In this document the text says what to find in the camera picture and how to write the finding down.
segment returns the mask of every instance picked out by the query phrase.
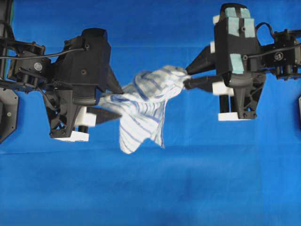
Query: blue fabric background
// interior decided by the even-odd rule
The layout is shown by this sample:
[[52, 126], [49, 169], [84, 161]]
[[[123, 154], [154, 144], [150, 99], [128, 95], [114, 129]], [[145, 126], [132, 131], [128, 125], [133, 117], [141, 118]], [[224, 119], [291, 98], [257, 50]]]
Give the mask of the blue fabric background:
[[[15, 37], [61, 51], [83, 29], [108, 30], [122, 85], [141, 70], [186, 67], [214, 40], [224, 1], [15, 0]], [[301, 29], [299, 0], [243, 1], [255, 23]], [[259, 31], [272, 42], [268, 29]], [[166, 108], [161, 149], [119, 149], [119, 123], [88, 143], [49, 138], [42, 97], [20, 96], [18, 129], [0, 145], [1, 226], [288, 226], [301, 223], [301, 81], [268, 75], [258, 119], [218, 122], [218, 98], [183, 91]]]

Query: white block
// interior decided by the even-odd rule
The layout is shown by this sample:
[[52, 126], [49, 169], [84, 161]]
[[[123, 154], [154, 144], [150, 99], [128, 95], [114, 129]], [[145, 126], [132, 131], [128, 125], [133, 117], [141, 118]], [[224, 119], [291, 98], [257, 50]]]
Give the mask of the white block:
[[215, 25], [220, 20], [220, 15], [216, 15], [213, 17], [213, 24]]
[[89, 134], [78, 132], [78, 131], [72, 131], [70, 137], [55, 138], [55, 139], [56, 140], [61, 140], [61, 141], [69, 141], [69, 142], [89, 141]]
[[218, 121], [242, 121], [249, 119], [239, 119], [237, 112], [219, 113]]
[[220, 96], [220, 95], [229, 95], [231, 97], [234, 96], [233, 88], [225, 86], [225, 83], [223, 81], [212, 83], [212, 93], [215, 96]]
[[214, 41], [210, 42], [210, 53], [215, 53], [215, 42]]
[[87, 113], [87, 107], [82, 107], [76, 117], [74, 126], [94, 127], [96, 125], [96, 117], [96, 114]]

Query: striped cloth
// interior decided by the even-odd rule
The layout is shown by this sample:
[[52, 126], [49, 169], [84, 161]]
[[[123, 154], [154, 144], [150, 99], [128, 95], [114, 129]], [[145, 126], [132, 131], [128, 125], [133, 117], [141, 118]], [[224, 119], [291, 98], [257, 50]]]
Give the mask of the striped cloth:
[[180, 94], [186, 70], [165, 66], [154, 72], [141, 72], [133, 82], [124, 86], [124, 94], [105, 94], [101, 107], [122, 115], [119, 143], [123, 152], [130, 154], [147, 138], [164, 147], [163, 124], [169, 99]]

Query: light blue tape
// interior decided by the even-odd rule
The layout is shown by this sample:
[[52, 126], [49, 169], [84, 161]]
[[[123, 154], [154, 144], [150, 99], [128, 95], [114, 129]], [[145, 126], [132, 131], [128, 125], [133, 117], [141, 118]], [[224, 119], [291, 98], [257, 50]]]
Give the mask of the light blue tape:
[[228, 33], [239, 37], [239, 18], [228, 18]]
[[247, 8], [240, 8], [240, 14], [242, 18], [250, 18], [250, 11]]
[[226, 8], [225, 9], [225, 14], [226, 14], [226, 17], [237, 17], [236, 11], [235, 11], [234, 7], [232, 7], [232, 8]]
[[241, 55], [237, 53], [230, 54], [231, 64], [232, 64], [232, 72], [234, 74], [243, 74], [244, 66], [243, 61], [241, 60]]
[[255, 37], [255, 27], [254, 27], [254, 19], [248, 18], [245, 20], [245, 37], [246, 38], [254, 38]]

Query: black cable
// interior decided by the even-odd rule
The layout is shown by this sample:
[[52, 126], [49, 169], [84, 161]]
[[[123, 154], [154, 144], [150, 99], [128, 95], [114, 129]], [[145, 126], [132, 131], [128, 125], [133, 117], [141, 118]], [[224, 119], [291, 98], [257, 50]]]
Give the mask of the black cable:
[[12, 59], [12, 60], [31, 60], [31, 59], [39, 59], [39, 58], [46, 58], [46, 57], [58, 57], [60, 55], [74, 52], [74, 51], [85, 51], [84, 48], [74, 48], [65, 50], [59, 53], [53, 53], [53, 54], [46, 54], [42, 56], [0, 56], [0, 59]]
[[270, 50], [270, 51], [265, 52], [265, 53], [254, 54], [254, 55], [247, 55], [246, 59], [248, 59], [248, 58], [255, 58], [255, 57], [262, 57], [262, 56], [265, 56], [265, 55], [268, 55], [268, 54], [271, 54], [271, 53], [277, 53], [277, 52], [287, 51], [287, 50], [291, 50], [293, 48], [297, 48], [299, 46], [301, 46], [301, 43], [299, 43], [297, 45], [294, 45], [294, 46], [290, 46], [290, 47], [277, 48], [277, 49]]
[[56, 111], [57, 108], [55, 108], [52, 103], [50, 102], [49, 98], [46, 96], [46, 94], [39, 88], [37, 87], [37, 90], [42, 94], [42, 96], [48, 101], [48, 104], [49, 104], [49, 108], [52, 110], [52, 111]]
[[262, 22], [262, 23], [260, 23], [260, 24], [257, 24], [257, 26], [255, 27], [255, 33], [256, 33], [256, 36], [257, 36], [257, 31], [258, 31], [258, 29], [259, 29], [262, 25], [266, 25], [266, 26], [269, 28], [269, 33], [270, 33], [270, 35], [272, 36], [272, 38], [274, 38], [273, 29], [272, 29], [271, 25], [268, 24], [268, 23], [266, 23], [266, 22]]

